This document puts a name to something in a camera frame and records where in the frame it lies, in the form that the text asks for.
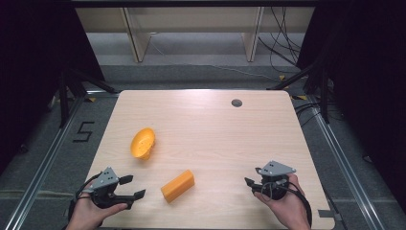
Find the black metal stand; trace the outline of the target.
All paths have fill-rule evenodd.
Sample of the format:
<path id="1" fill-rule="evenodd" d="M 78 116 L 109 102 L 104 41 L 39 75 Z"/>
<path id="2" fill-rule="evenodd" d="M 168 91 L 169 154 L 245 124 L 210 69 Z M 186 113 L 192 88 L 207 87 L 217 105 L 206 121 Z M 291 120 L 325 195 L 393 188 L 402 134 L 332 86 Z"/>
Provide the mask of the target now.
<path id="1" fill-rule="evenodd" d="M 60 126 L 64 127 L 69 118 L 70 118 L 70 107 L 68 104 L 68 90 L 75 96 L 75 98 L 83 98 L 87 95 L 87 91 L 83 86 L 83 82 L 87 81 L 92 85 L 97 86 L 99 89 L 104 90 L 110 94 L 117 94 L 118 90 L 109 86 L 102 80 L 97 80 L 92 78 L 90 75 L 85 74 L 84 72 L 68 68 L 63 70 L 59 76 L 59 101 L 60 101 L 60 111 L 61 111 L 61 122 Z"/>
<path id="2" fill-rule="evenodd" d="M 304 84 L 304 91 L 306 94 L 312 94 L 317 89 L 320 90 L 320 111 L 322 118 L 328 124 L 329 118 L 327 114 L 327 101 L 328 101 L 328 76 L 325 62 L 317 58 L 313 63 L 301 70 L 299 73 L 293 75 L 288 80 L 284 80 L 276 86 L 271 87 L 271 90 L 282 90 L 293 82 L 307 76 Z"/>

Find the aluminium floor rail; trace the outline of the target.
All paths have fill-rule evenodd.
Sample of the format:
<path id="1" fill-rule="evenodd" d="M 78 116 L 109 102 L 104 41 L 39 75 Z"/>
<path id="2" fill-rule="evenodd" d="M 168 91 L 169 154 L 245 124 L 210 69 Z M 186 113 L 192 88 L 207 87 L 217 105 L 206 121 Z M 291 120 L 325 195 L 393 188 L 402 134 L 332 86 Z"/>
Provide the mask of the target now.
<path id="1" fill-rule="evenodd" d="M 60 123 L 53 101 L 21 152 L 0 175 L 0 230 L 61 230 L 76 190 L 93 173 L 92 161 L 117 97 L 93 94 L 68 99 Z"/>
<path id="2" fill-rule="evenodd" d="M 322 108 L 320 106 L 316 106 L 313 109 L 313 113 L 366 223 L 369 225 L 371 230 L 386 230 L 384 222 L 378 215 L 372 200 L 367 195 L 366 190 L 353 170 L 350 161 L 339 144 L 336 135 L 330 127 L 330 124 L 325 121 L 325 118 L 322 115 Z"/>

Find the orange rectangular block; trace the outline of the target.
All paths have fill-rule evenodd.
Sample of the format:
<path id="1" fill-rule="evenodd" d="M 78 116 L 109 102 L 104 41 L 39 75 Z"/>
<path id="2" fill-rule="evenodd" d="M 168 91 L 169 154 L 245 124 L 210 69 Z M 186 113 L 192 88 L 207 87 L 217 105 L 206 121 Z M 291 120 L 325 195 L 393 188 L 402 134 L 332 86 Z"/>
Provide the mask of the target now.
<path id="1" fill-rule="evenodd" d="M 167 203 L 173 202 L 194 185 L 194 175 L 185 170 L 161 188 L 162 195 Z"/>

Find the orange perforated plastic bowl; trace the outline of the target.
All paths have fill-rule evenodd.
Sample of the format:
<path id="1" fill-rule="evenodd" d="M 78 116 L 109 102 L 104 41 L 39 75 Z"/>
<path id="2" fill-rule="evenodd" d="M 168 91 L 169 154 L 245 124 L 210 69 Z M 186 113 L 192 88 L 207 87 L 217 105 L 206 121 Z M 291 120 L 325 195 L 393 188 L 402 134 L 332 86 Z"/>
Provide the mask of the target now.
<path id="1" fill-rule="evenodd" d="M 155 144 L 155 133 L 150 127 L 141 129 L 136 133 L 130 145 L 133 157 L 148 160 Z"/>

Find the black curtain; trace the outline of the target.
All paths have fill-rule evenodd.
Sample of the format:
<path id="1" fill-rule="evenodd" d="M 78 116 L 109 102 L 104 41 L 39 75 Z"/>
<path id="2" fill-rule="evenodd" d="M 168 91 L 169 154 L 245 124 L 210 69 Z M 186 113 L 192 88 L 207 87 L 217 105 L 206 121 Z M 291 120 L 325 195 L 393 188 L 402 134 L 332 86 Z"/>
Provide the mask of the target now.
<path id="1" fill-rule="evenodd" d="M 77 11 L 53 0 L 0 0 L 0 174 L 68 68 L 104 79 Z"/>
<path id="2" fill-rule="evenodd" d="M 319 0 L 298 66 L 321 54 L 336 100 L 406 211 L 406 0 Z"/>

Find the light wooden furniture leg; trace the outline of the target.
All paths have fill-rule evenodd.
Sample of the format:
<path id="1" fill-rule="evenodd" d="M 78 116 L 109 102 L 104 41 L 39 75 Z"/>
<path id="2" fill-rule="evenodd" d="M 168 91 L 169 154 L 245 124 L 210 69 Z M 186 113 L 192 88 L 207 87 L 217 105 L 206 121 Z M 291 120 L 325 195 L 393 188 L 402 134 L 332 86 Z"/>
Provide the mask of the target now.
<path id="1" fill-rule="evenodd" d="M 264 10 L 265 7 L 257 7 L 255 9 L 254 17 L 250 22 L 248 31 L 241 34 L 248 62 L 253 62 L 255 60 Z"/>
<path id="2" fill-rule="evenodd" d="M 142 27 L 136 18 L 134 9 L 122 8 L 122 15 L 134 59 L 136 62 L 142 62 L 147 52 L 151 34 L 142 31 Z"/>

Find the person's left hand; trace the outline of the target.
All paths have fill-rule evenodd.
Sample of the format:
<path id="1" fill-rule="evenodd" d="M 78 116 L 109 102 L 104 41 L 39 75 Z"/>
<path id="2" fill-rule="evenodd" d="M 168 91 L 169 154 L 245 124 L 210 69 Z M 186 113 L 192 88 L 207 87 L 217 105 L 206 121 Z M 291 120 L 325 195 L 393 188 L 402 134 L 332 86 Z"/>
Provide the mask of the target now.
<path id="1" fill-rule="evenodd" d="M 102 222 L 127 208 L 126 203 L 119 203 L 109 208 L 99 208 L 91 200 L 91 196 L 83 193 L 79 196 L 74 212 L 65 230 L 96 230 Z"/>

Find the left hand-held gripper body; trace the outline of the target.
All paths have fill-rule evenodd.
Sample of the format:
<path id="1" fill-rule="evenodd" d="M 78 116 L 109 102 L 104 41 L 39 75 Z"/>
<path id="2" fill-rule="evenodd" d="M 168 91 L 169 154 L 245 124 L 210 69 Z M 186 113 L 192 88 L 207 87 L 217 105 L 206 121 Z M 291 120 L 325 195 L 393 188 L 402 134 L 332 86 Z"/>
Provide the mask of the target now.
<path id="1" fill-rule="evenodd" d="M 115 190 L 119 184 L 119 177 L 111 167 L 107 167 L 89 187 L 88 194 L 99 208 L 105 209 L 119 203 L 126 203 L 127 210 L 134 202 L 133 195 L 116 195 Z"/>

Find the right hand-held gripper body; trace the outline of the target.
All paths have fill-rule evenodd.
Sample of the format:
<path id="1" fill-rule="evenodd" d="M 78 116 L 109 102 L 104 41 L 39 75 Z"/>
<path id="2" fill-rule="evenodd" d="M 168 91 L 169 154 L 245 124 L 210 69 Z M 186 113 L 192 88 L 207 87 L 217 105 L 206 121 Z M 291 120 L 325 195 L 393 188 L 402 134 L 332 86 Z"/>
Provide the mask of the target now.
<path id="1" fill-rule="evenodd" d="M 255 183 L 253 193 L 260 193 L 273 200 L 283 198 L 289 187 L 288 175 L 296 170 L 277 161 L 270 161 L 261 168 L 260 184 Z"/>

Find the person's right hand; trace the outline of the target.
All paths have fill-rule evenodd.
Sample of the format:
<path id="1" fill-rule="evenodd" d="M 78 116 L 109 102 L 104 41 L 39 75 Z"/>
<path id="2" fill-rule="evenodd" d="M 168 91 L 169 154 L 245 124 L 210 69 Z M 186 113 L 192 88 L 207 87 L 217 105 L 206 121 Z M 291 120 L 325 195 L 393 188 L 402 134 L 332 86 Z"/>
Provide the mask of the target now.
<path id="1" fill-rule="evenodd" d="M 279 200 L 254 192 L 254 196 L 273 212 L 277 220 L 288 230 L 310 230 L 307 212 L 302 201 L 293 193 L 287 192 Z"/>

